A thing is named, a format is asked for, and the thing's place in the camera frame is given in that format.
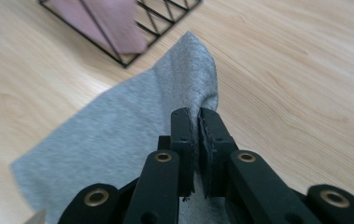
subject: gray towel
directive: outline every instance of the gray towel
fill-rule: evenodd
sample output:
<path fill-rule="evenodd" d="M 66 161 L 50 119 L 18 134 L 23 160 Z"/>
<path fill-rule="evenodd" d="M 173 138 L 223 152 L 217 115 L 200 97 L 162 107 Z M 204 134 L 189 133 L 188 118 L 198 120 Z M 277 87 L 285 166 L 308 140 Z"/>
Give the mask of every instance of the gray towel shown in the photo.
<path fill-rule="evenodd" d="M 28 202 L 57 223 L 81 189 L 119 189 L 137 178 L 159 135 L 170 134 L 172 111 L 189 107 L 196 130 L 199 108 L 217 104 L 214 60 L 186 33 L 151 69 L 101 94 L 11 168 Z M 196 193 L 180 203 L 179 223 L 227 222 L 222 200 L 205 201 L 198 179 Z"/>

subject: wood grain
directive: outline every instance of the wood grain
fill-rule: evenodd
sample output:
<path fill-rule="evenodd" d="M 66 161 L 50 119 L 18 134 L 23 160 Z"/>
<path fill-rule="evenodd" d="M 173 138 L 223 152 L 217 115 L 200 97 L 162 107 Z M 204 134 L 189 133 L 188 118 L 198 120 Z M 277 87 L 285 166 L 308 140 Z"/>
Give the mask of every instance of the wood grain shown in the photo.
<path fill-rule="evenodd" d="M 9 165 L 188 30 L 216 60 L 219 112 L 241 148 L 301 192 L 354 194 L 354 1 L 207 0 L 124 70 L 34 0 L 0 0 L 0 223 L 33 214 Z"/>

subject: wooden floor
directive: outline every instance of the wooden floor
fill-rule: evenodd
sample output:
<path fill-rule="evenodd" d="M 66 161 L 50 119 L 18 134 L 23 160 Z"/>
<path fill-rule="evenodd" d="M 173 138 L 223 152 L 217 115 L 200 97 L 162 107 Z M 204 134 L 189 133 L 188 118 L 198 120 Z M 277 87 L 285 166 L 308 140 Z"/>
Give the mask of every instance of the wooden floor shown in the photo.
<path fill-rule="evenodd" d="M 33 211 L 9 165 L 187 31 L 214 56 L 219 113 L 292 188 L 354 194 L 354 1 L 206 0 L 129 69 L 40 7 L 0 0 L 0 223 Z"/>

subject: pink fabric in basket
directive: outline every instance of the pink fabric in basket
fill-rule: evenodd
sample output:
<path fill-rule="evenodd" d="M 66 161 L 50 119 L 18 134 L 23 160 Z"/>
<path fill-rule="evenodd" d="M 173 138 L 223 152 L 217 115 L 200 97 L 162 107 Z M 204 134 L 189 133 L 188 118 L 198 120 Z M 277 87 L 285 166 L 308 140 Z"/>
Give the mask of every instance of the pink fabric in basket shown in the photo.
<path fill-rule="evenodd" d="M 50 0 L 61 16 L 91 39 L 108 46 L 80 0 Z M 142 53 L 147 42 L 135 23 L 135 0 L 84 0 L 90 12 L 121 54 Z"/>

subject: metal screw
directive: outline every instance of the metal screw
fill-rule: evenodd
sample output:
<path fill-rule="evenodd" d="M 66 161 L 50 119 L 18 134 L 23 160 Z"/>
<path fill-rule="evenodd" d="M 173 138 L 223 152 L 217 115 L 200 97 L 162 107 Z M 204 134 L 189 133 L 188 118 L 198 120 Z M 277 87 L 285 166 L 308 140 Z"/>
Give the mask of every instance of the metal screw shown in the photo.
<path fill-rule="evenodd" d="M 331 189 L 324 189 L 319 194 L 321 199 L 333 206 L 340 207 L 340 208 L 347 208 L 350 206 L 349 200 L 341 195 L 340 193 L 331 190 Z"/>
<path fill-rule="evenodd" d="M 170 153 L 162 152 L 162 153 L 156 154 L 155 158 L 156 158 L 156 161 L 166 162 L 166 161 L 170 161 L 173 157 L 171 156 Z"/>
<path fill-rule="evenodd" d="M 99 199 L 99 200 L 93 200 L 92 196 L 94 194 L 101 194 L 102 198 Z M 87 206 L 95 207 L 95 206 L 98 206 L 98 205 L 103 204 L 104 202 L 106 202 L 108 197 L 109 197 L 109 193 L 106 190 L 104 190 L 104 189 L 94 189 L 94 190 L 90 191 L 88 194 L 86 194 L 86 197 L 84 197 L 84 203 Z"/>
<path fill-rule="evenodd" d="M 240 161 L 244 161 L 244 162 L 253 162 L 256 160 L 256 158 L 252 154 L 249 154 L 247 152 L 242 152 L 238 154 L 237 158 Z"/>

